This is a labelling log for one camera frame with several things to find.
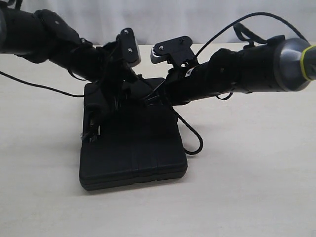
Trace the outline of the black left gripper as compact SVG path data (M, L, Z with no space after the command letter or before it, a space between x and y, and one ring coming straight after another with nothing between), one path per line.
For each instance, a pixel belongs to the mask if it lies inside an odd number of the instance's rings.
M95 70L98 75L83 75L94 86L92 91L84 95L69 96L83 98L101 92L105 105L101 106L100 113L102 116L109 116L131 105L131 83L138 80L138 75L132 70L129 59L134 53L138 53L138 48L126 48L122 42L115 41L95 49L100 56L100 66ZM131 53L124 55L126 50L131 50Z

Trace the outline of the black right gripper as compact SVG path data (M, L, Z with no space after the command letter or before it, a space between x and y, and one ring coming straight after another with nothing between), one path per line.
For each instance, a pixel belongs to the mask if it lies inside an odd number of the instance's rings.
M191 101L242 92L238 72L231 64L203 63L192 68L168 71L164 92L151 92L143 97L143 107L184 105Z

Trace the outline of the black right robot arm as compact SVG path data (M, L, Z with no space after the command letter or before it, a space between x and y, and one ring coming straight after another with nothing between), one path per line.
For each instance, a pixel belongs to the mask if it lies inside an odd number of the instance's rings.
M315 45L277 36L240 51L221 48L202 64L172 68L144 100L175 106L226 93L298 92L315 80Z

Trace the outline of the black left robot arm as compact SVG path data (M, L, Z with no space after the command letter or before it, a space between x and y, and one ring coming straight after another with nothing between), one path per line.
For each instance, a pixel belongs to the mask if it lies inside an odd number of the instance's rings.
M100 92L111 109L126 98L125 83L139 76L133 67L141 61L138 43L131 28L124 28L112 42L95 47L79 36L56 12L21 10L22 1L0 2L0 52L13 54L34 64L50 61L79 81L88 81Z

